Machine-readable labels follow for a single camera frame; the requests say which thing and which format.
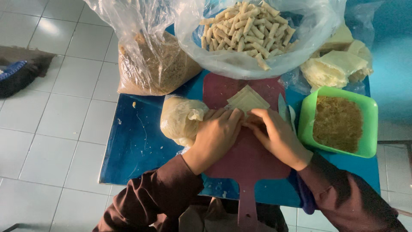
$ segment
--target maroon cutting board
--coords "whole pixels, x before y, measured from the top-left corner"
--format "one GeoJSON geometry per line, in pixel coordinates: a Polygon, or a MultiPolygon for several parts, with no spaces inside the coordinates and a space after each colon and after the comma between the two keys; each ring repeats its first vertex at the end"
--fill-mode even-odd
{"type": "MultiPolygon", "coordinates": [[[[203,102],[210,109],[223,108],[228,104],[227,99],[249,85],[277,111],[279,93],[285,96],[278,79],[235,80],[209,73],[203,81],[203,102]]],[[[290,167],[267,151],[250,129],[242,127],[234,146],[204,173],[211,178],[231,178],[239,184],[238,225],[241,231],[256,231],[255,183],[261,179],[286,178],[290,167]]]]}

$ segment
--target left hand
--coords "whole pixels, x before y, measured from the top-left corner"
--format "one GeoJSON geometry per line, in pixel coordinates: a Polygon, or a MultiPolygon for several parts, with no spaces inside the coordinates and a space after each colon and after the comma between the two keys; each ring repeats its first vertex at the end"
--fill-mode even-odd
{"type": "Polygon", "coordinates": [[[239,135],[244,113],[235,110],[209,110],[199,123],[194,145],[184,153],[183,159],[199,175],[221,159],[233,146],[239,135]]]}

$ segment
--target right hand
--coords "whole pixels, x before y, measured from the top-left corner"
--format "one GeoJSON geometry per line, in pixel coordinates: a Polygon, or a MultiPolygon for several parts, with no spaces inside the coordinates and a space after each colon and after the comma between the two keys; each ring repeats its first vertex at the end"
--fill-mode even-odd
{"type": "Polygon", "coordinates": [[[243,124],[280,161],[300,171],[309,165],[313,153],[299,142],[290,126],[271,109],[252,109],[243,124]]]}

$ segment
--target blue table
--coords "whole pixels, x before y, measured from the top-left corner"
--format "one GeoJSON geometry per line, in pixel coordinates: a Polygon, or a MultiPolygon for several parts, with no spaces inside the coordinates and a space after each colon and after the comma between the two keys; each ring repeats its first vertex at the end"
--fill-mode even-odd
{"type": "MultiPolygon", "coordinates": [[[[209,71],[198,76],[173,92],[190,99],[202,100],[203,78],[209,71]]],[[[366,78],[366,93],[370,96],[369,80],[366,78]]],[[[300,113],[304,95],[286,89],[286,101],[300,113]]],[[[100,173],[99,182],[125,185],[130,178],[140,176],[147,170],[156,169],[173,158],[182,146],[166,138],[160,131],[159,122],[164,97],[121,94],[113,119],[109,141],[100,173]]],[[[368,182],[380,193],[376,157],[365,159],[355,156],[332,154],[320,151],[321,155],[338,168],[348,170],[368,182]]],[[[255,185],[256,201],[269,204],[301,207],[301,199],[295,191],[295,171],[282,180],[261,180],[255,185]]],[[[203,195],[239,198],[239,188],[231,179],[213,179],[202,176],[203,195]]]]}

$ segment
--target green plastic container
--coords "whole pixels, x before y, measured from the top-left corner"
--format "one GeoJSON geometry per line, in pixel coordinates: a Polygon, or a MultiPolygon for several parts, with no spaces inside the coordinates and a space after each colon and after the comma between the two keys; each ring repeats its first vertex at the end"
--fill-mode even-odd
{"type": "Polygon", "coordinates": [[[376,154],[378,140],[378,105],[370,98],[357,93],[323,86],[313,92],[302,102],[300,111],[299,130],[297,134],[299,140],[306,145],[311,145],[328,152],[343,153],[364,158],[372,158],[376,154]],[[362,137],[359,141],[359,148],[356,153],[341,151],[332,147],[321,145],[313,139],[313,123],[315,120],[316,101],[319,96],[343,97],[355,102],[363,115],[362,137]]]}

